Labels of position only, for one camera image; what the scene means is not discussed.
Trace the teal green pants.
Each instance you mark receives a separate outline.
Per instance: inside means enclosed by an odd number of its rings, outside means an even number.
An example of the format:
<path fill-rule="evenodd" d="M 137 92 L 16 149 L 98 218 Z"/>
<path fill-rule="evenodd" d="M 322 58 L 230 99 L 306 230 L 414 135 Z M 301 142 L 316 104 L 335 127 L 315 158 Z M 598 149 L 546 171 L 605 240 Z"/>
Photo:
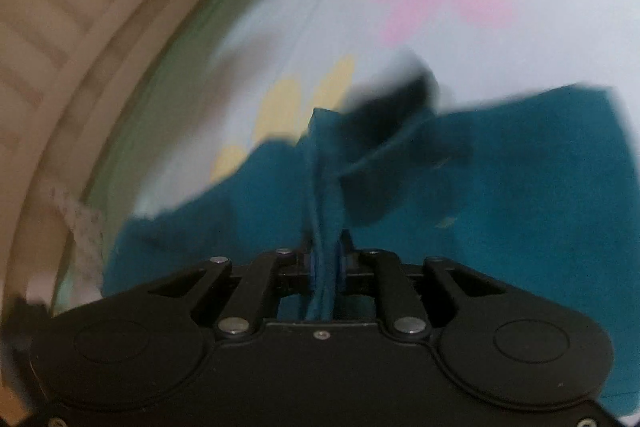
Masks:
<path fill-rule="evenodd" d="M 129 220 L 103 294 L 309 242 L 306 314 L 326 320 L 343 232 L 360 248 L 408 263 L 446 257 L 589 315 L 614 343 L 604 404 L 618 415 L 638 407 L 639 183 L 604 91 L 438 115 L 414 82 L 346 114 L 318 109 L 299 141 L 262 143 L 191 202 Z"/>

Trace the pastel patterned bed sheet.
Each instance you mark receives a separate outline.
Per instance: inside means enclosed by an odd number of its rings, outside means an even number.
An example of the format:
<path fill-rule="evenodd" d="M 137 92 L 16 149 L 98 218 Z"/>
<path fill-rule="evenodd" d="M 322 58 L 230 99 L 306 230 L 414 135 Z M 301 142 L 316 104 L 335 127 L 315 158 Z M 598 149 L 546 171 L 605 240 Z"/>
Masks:
<path fill-rule="evenodd" d="M 297 142 L 420 82 L 438 114 L 564 87 L 604 91 L 639 183 L 639 0 L 204 0 L 145 80 L 96 174 L 98 292 L 117 236 L 235 174 L 262 143 Z"/>

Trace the wooden bed headboard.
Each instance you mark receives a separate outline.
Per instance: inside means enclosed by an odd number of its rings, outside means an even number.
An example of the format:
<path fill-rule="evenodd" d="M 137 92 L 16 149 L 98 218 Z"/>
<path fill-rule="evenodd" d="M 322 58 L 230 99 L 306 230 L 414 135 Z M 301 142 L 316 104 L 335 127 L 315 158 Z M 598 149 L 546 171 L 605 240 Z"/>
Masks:
<path fill-rule="evenodd" d="M 82 199 L 134 91 L 200 0 L 1 0 L 1 312 L 98 292 Z"/>

